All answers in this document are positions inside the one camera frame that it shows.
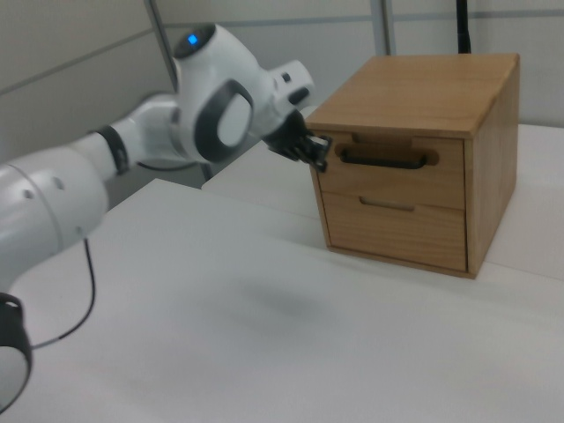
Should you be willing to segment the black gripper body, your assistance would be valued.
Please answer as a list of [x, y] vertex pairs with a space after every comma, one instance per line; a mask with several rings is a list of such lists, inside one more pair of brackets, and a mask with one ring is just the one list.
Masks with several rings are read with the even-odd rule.
[[310, 160], [307, 136], [311, 135], [300, 111], [293, 111], [271, 134], [263, 137], [268, 148], [290, 160]]

